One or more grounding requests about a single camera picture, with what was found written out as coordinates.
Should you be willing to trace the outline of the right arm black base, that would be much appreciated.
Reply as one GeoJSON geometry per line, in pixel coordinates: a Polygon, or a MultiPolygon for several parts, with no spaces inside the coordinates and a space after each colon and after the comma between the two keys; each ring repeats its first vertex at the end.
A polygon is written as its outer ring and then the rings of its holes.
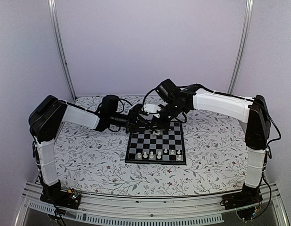
{"type": "Polygon", "coordinates": [[[237,216],[241,220],[249,221],[256,216],[262,201],[259,187],[251,188],[243,185],[240,192],[223,195],[220,206],[225,210],[241,208],[236,211],[237,216]]]}

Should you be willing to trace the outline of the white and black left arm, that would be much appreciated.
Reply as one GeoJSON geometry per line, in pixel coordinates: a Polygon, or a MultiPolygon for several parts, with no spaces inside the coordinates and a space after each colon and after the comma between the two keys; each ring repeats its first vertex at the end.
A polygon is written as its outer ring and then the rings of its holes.
{"type": "Polygon", "coordinates": [[[59,100],[48,95],[31,113],[28,119],[29,131],[34,142],[34,157],[40,170],[40,181],[43,188],[48,188],[46,196],[54,204],[64,201],[60,191],[60,180],[57,175],[54,144],[64,123],[71,123],[98,132],[103,132],[114,125],[124,128],[126,133],[150,129],[150,122],[144,118],[143,106],[132,106],[127,114],[118,112],[122,99],[116,95],[103,97],[96,111],[59,100]]]}

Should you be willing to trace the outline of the white knight chess piece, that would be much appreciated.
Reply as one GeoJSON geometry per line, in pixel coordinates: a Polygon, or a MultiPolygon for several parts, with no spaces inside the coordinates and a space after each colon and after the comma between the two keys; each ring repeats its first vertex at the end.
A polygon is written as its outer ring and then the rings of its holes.
{"type": "Polygon", "coordinates": [[[153,130],[152,134],[156,135],[156,136],[160,136],[161,135],[161,130],[153,130]]]}

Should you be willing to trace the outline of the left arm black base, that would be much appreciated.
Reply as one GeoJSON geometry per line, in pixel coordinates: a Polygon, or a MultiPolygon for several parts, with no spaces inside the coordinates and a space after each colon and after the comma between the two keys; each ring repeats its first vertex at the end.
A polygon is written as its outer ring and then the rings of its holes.
{"type": "Polygon", "coordinates": [[[63,191],[60,181],[52,186],[42,185],[43,190],[40,197],[42,202],[50,203],[55,206],[66,207],[77,210],[81,202],[82,192],[73,188],[63,191]]]}

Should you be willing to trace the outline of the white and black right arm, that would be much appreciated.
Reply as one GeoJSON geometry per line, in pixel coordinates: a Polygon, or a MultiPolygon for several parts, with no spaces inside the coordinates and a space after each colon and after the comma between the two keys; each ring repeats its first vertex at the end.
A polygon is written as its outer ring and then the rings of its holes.
{"type": "Polygon", "coordinates": [[[241,97],[210,90],[201,84],[176,86],[170,79],[162,81],[153,89],[166,103],[158,106],[142,103],[146,114],[156,117],[155,125],[167,129],[172,119],[181,113],[203,110],[219,113],[239,121],[244,130],[244,142],[248,151],[247,173],[239,193],[238,201],[249,205],[257,196],[266,169],[267,159],[271,158],[270,143],[280,140],[282,135],[270,139],[270,129],[276,126],[269,114],[265,98],[241,97]]]}

